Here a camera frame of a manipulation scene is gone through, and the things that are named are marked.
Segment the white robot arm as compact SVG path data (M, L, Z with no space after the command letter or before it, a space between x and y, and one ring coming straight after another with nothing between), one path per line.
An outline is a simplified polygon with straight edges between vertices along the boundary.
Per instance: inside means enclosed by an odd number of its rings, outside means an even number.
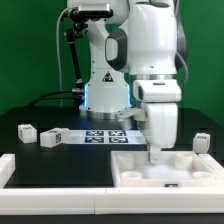
M156 161L177 136L182 92L174 76L185 42L178 0L67 0L67 7L74 33L90 42L81 114L117 119L123 130L136 120Z

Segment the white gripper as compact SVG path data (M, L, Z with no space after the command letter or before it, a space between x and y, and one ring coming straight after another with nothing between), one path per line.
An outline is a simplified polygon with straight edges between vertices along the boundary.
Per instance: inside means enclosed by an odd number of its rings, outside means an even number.
M131 118L149 146L149 161L156 163L163 148L172 148L176 142L178 108L175 103L141 103L139 107L127 108L116 113L124 131L132 128Z

